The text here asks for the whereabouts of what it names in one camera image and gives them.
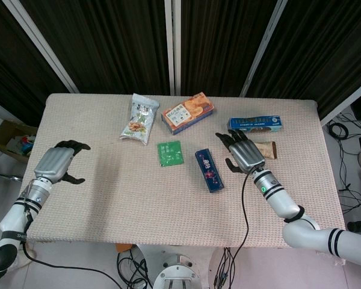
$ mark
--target snack bag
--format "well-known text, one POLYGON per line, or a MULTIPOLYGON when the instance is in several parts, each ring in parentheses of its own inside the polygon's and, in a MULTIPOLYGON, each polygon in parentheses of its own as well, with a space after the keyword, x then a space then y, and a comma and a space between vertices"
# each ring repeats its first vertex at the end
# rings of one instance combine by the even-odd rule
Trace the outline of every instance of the snack bag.
POLYGON ((132 95, 131 118, 119 138, 133 138, 146 145, 158 107, 159 102, 134 93, 132 95))

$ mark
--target floor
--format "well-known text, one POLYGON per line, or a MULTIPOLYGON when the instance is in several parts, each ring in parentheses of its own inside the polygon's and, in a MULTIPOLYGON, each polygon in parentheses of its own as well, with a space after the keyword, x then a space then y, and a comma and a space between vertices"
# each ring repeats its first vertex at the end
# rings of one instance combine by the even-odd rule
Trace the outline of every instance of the floor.
MULTIPOLYGON (((335 180, 338 183, 338 145, 324 132, 335 180)), ((358 140, 349 140, 344 148, 357 151, 358 140)), ((345 159, 348 180, 361 192, 361 174, 356 157, 345 159)), ((25 166, 14 163, 10 158, 0 160, 1 172, 21 172, 25 166)), ((0 212, 10 205, 4 201, 13 199, 19 191, 19 184, 0 181, 0 212)), ((345 221, 361 220, 361 208, 345 216, 345 221)), ((120 281, 116 273, 116 251, 113 244, 103 243, 36 243, 33 244, 37 258, 52 264, 82 266, 102 270, 120 281)), ((217 250, 210 262, 211 282, 221 257, 217 250)), ((233 288, 337 288, 361 289, 361 267, 352 263, 335 265, 326 254, 301 249, 243 249, 237 257, 237 273, 233 288)), ((104 276, 79 270, 52 269, 40 264, 30 264, 22 269, 7 273, 0 280, 0 289, 52 289, 52 288, 116 288, 104 276)))

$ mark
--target wire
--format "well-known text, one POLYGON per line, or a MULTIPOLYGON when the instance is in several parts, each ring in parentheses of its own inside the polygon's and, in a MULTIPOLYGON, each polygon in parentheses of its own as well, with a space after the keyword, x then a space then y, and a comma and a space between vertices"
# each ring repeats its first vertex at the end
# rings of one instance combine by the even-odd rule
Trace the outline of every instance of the wire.
MULTIPOLYGON (((350 118, 348 118, 346 116, 346 114, 341 114, 341 116, 337 116, 337 118, 342 122, 352 122, 358 128, 361 129, 361 121, 351 120, 350 118)), ((347 184, 348 174, 347 174, 347 166, 344 161, 344 156, 345 156, 345 154, 358 155, 359 153, 351 153, 351 152, 345 151, 342 141, 348 140, 349 138, 352 138, 352 137, 355 137, 355 136, 358 136, 361 134, 349 134, 349 130, 345 125, 343 125, 342 123, 339 123, 339 122, 334 122, 333 120, 331 120, 327 124, 327 130, 328 130, 328 133, 337 141, 338 146, 339 146, 339 156, 341 159, 341 164, 340 164, 338 174, 339 174, 340 182, 342 184, 342 188, 339 190, 339 198, 353 199, 357 202, 355 205, 347 205, 340 201, 340 204, 342 207, 342 213, 348 214, 353 209, 356 209, 361 206, 361 194, 358 191, 351 190, 350 189, 351 184, 347 184), (334 128, 339 128, 340 129, 339 133, 335 133, 334 128)))
POLYGON ((215 278, 214 278, 214 288, 216 288, 216 285, 218 285, 218 289, 221 289, 228 276, 229 276, 229 288, 228 289, 232 288, 232 284, 234 282, 235 258, 237 256, 237 254, 239 253, 239 251, 242 249, 243 245, 245 244, 247 236, 248 236, 249 228, 248 228, 248 220, 247 220, 246 209, 245 209, 244 195, 245 195, 245 185, 246 185, 247 179, 252 174, 253 169, 254 169, 254 167, 252 167, 250 169, 250 173, 247 174, 245 177, 245 180, 242 185, 242 194, 241 194, 242 210, 243 210, 243 215, 245 217, 245 224, 246 224, 246 234, 245 234, 245 237, 244 237, 241 245, 239 245, 239 248, 236 250, 234 256, 231 254, 231 249, 229 247, 225 247, 223 249, 223 255, 222 255, 220 264, 218 266, 218 269, 217 269, 217 274, 215 275, 215 278))
MULTIPOLYGON (((26 223, 26 225, 25 225, 24 233, 27 232, 30 224, 33 222, 33 218, 32 218, 32 215, 31 215, 31 214, 27 214, 27 219, 28 219, 28 221, 27 221, 27 223, 26 223)), ((105 275, 106 277, 110 278, 110 279, 113 281, 113 283, 115 283, 115 284, 119 287, 119 289, 123 289, 114 278, 112 278, 109 274, 104 273, 103 271, 96 270, 96 269, 91 269, 91 268, 85 268, 85 267, 56 266, 56 265, 49 264, 49 263, 47 263, 47 262, 43 262, 43 261, 37 260, 37 259, 31 257, 31 256, 28 254, 28 252, 26 251, 25 242, 23 242, 23 251, 24 251, 25 256, 26 256, 28 259, 30 259, 31 261, 34 261, 35 263, 39 263, 39 264, 41 264, 41 265, 48 266, 48 267, 51 267, 51 268, 74 269, 74 270, 85 270, 85 271, 97 272, 97 273, 103 274, 103 275, 105 275)))
POLYGON ((122 281, 127 285, 127 289, 129 289, 129 288, 135 289, 135 286, 138 285, 138 284, 141 284, 142 282, 144 282, 143 289, 146 289, 148 285, 152 288, 152 284, 151 284, 149 276, 148 276, 146 259, 142 259, 138 263, 134 259, 134 256, 133 256, 131 250, 129 250, 129 254, 130 254, 129 257, 121 258, 121 253, 119 253, 118 256, 117 256, 116 267, 117 267, 117 272, 118 272, 118 274, 120 276, 120 279, 122 279, 122 281), (128 260, 129 262, 132 262, 134 267, 135 267, 135 271, 132 271, 132 276, 129 277, 129 278, 127 278, 122 273, 122 271, 120 269, 120 266, 121 266, 122 262, 125 261, 125 260, 128 260))

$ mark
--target table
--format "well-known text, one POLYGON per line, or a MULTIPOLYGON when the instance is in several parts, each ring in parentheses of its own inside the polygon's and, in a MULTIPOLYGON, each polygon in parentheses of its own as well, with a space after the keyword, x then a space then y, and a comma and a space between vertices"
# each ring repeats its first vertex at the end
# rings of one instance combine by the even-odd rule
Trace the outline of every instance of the table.
MULTIPOLYGON (((224 162, 228 150, 214 135, 225 132, 229 117, 280 115, 279 132, 251 133, 253 141, 277 143, 277 160, 267 168, 296 203, 322 228, 344 228, 329 156, 314 101, 215 98, 214 113, 171 135, 161 112, 181 96, 149 96, 161 104, 149 144, 120 140, 128 123, 131 95, 52 94, 37 133, 22 188, 48 148, 74 139, 91 146, 72 161, 69 173, 85 178, 54 190, 28 236, 33 240, 98 241, 133 244, 239 246, 245 232, 241 209, 244 175, 224 162), (180 140, 185 163, 160 167, 156 145, 180 140), (209 148, 225 188, 210 194, 194 153, 209 148)), ((252 182, 245 188, 250 232, 245 247, 287 247, 284 222, 252 182)))

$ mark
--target robotic arm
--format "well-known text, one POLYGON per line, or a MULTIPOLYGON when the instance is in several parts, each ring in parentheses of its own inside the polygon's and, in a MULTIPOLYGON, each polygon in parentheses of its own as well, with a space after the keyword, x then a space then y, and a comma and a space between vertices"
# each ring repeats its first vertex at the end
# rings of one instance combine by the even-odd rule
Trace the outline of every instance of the robotic arm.
POLYGON ((242 131, 229 130, 231 136, 217 133, 238 166, 226 158, 234 173, 251 174, 255 186, 274 212, 287 223, 283 239, 291 247, 313 249, 336 255, 361 265, 361 235, 337 228, 320 229, 304 208, 297 205, 270 170, 254 143, 242 131))
POLYGON ((26 231, 43 208, 52 185, 60 181, 71 184, 85 181, 67 173, 73 157, 82 149, 89 150, 90 147, 74 140, 61 141, 50 148, 36 166, 35 179, 21 192, 0 223, 0 273, 6 271, 16 259, 19 245, 26 241, 26 231))

